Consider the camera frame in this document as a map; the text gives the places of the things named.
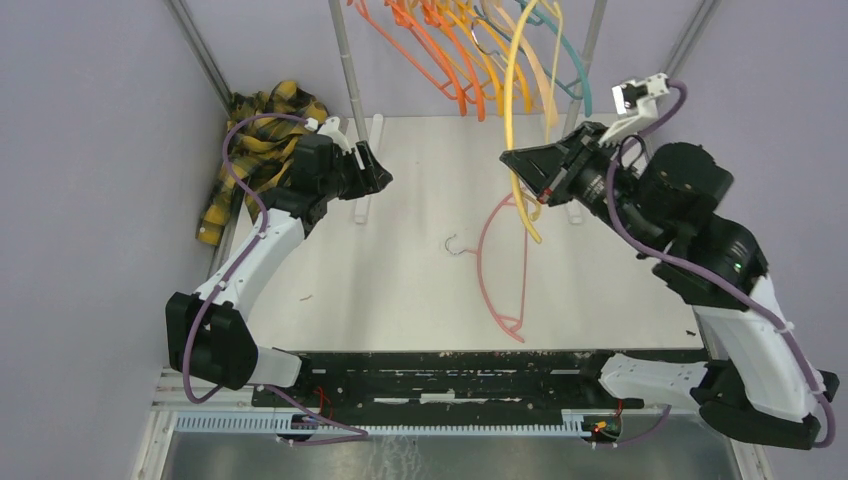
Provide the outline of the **orange hanger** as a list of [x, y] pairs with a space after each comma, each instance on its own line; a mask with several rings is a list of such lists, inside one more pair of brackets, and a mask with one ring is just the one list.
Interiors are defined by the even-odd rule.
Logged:
[[474, 110], [478, 121], [486, 118], [482, 84], [471, 55], [455, 33], [455, 23], [439, 1], [384, 1], [396, 26], [408, 33], [446, 79], [437, 80], [405, 47], [395, 48], [448, 100], [456, 103], [459, 114]]
[[467, 96], [461, 92], [457, 71], [448, 60], [446, 51], [416, 17], [412, 1], [380, 1], [382, 9], [391, 16], [396, 33], [376, 18], [368, 1], [344, 1], [343, 4], [351, 7], [442, 96], [451, 101], [461, 116], [468, 113]]

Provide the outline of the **amber yellow hanger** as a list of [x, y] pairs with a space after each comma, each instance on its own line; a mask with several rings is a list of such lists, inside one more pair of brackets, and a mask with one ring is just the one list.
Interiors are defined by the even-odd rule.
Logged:
[[498, 107], [502, 84], [493, 61], [485, 59], [474, 44], [471, 1], [422, 1], [420, 10], [457, 71], [461, 92], [468, 100], [467, 114], [474, 110], [482, 122], [491, 106]]

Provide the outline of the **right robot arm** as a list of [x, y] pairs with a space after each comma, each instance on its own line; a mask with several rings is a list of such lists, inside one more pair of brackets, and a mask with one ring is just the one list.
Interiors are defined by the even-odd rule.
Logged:
[[601, 141], [606, 127], [585, 122], [547, 145], [510, 149], [501, 162], [545, 206], [576, 201], [635, 249], [652, 273], [688, 305], [724, 349], [719, 360], [671, 363], [611, 353], [577, 382], [580, 400], [614, 398], [697, 413], [740, 442], [824, 449], [837, 434], [839, 377], [815, 368], [780, 311], [755, 235], [721, 217], [733, 182], [701, 146], [659, 147], [643, 169], [627, 167], [628, 146]]

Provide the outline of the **teal hanger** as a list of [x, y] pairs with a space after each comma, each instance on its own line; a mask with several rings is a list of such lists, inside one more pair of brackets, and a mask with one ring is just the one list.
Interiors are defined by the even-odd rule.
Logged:
[[[473, 7], [474, 13], [478, 16], [481, 22], [490, 26], [503, 40], [510, 42], [509, 36], [499, 28], [495, 27], [493, 24], [493, 20], [500, 22], [501, 18], [497, 17], [495, 13], [491, 13], [489, 16], [487, 16], [481, 10], [480, 2], [478, 6]], [[539, 5], [533, 8], [529, 7], [528, 1], [518, 1], [518, 4], [521, 7], [521, 11], [523, 8], [529, 11], [529, 20], [527, 22], [527, 25], [544, 25], [556, 35], [557, 40], [559, 42], [557, 47], [562, 47], [569, 55], [578, 76], [578, 69], [581, 67], [580, 54], [571, 45], [571, 43], [567, 40], [564, 34], [564, 15], [559, 10], [559, 4], [556, 1], [540, 1]], [[546, 73], [556, 75], [556, 71], [551, 72], [545, 68], [544, 70]], [[575, 94], [576, 85], [578, 83], [577, 76], [571, 83], [568, 84], [564, 84], [560, 80], [555, 79], [554, 85], [556, 85], [560, 90], [566, 93], [571, 99], [576, 99], [577, 101], [580, 101], [581, 97]]]

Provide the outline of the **pale yellow hanger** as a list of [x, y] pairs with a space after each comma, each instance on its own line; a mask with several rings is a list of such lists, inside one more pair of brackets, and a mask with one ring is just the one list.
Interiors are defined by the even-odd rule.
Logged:
[[[529, 7], [533, 8], [539, 4], [539, 1], [528, 1]], [[526, 19], [526, 15], [529, 15], [529, 11], [525, 11], [522, 15], [521, 21]], [[510, 44], [510, 48], [506, 57], [506, 67], [505, 67], [505, 87], [503, 92], [503, 105], [504, 105], [504, 114], [503, 114], [503, 128], [504, 128], [504, 141], [505, 147], [507, 150], [512, 150], [515, 148], [514, 143], [514, 77], [515, 77], [515, 69], [517, 64], [517, 56], [519, 53], [519, 47], [515, 43]], [[560, 55], [560, 47], [554, 47], [554, 53], [552, 55], [552, 66], [550, 67], [550, 71], [556, 71], [556, 79], [557, 79], [557, 68], [559, 63], [559, 55]], [[544, 133], [544, 139], [550, 139], [550, 133]], [[517, 208], [518, 215], [520, 217], [521, 223], [527, 232], [530, 235], [530, 238], [536, 243], [542, 243], [542, 237], [540, 233], [535, 228], [534, 222], [539, 218], [541, 212], [541, 204], [538, 200], [532, 200], [531, 197], [525, 192], [522, 187], [521, 180], [519, 176], [510, 171], [510, 184], [511, 184], [511, 193], [515, 200], [519, 201], [519, 206]]]

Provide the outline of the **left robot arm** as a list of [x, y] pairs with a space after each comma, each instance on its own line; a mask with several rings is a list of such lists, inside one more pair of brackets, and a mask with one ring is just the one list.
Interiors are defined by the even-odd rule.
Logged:
[[248, 328], [252, 307], [276, 270], [314, 230], [333, 200], [383, 191], [391, 173], [366, 141], [345, 150], [331, 137], [307, 134], [297, 142], [283, 183], [260, 194], [265, 212], [227, 262], [193, 293], [176, 292], [165, 306], [173, 369], [221, 387], [276, 386], [293, 407], [313, 397], [313, 378], [300, 356], [260, 347]]

